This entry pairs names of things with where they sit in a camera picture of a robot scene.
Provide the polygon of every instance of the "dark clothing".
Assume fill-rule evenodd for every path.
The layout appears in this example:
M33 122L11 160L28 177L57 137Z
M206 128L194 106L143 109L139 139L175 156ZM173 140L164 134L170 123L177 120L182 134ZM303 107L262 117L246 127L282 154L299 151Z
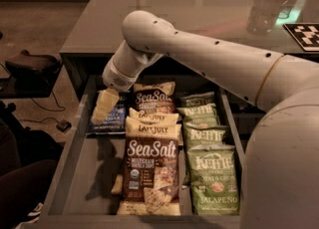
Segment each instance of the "dark clothing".
M44 202L57 161L46 159L21 167L15 136L0 123L0 228L19 224Z

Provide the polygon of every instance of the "open drawer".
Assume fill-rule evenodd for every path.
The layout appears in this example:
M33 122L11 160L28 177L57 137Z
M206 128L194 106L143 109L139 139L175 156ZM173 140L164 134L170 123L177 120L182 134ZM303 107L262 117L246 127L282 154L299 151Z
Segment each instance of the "open drawer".
M229 125L235 145L237 181L240 189L244 152L227 95L201 76L175 76L176 96L214 88L218 114ZM87 136L101 77L90 76L69 139L37 224L23 228L239 228L239 216L198 216L191 211L189 189L179 188L180 216L116 215L120 199L111 189L125 149L123 135ZM179 178L185 174L184 153L179 153Z

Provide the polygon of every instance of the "person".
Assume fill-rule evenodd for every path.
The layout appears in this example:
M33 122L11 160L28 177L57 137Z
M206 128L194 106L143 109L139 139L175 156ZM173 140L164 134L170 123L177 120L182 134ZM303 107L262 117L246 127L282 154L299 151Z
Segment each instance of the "person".
M0 120L0 228L12 229L43 203L57 160L22 165L16 137Z

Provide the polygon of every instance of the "table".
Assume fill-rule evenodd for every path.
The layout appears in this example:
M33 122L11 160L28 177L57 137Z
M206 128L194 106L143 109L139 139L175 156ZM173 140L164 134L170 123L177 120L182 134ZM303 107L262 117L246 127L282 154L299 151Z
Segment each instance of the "table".
M177 29L301 57L306 53L282 27L319 22L317 0L91 0L61 49L74 88L84 89L123 41L124 18L146 10Z

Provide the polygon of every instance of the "power adapter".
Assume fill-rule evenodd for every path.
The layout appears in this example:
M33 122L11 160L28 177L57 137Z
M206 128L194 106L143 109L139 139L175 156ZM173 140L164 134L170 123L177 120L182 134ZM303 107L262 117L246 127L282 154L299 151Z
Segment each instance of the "power adapter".
M60 120L57 124L57 129L61 132L67 131L69 128L71 128L71 123L69 121L66 121L64 119Z

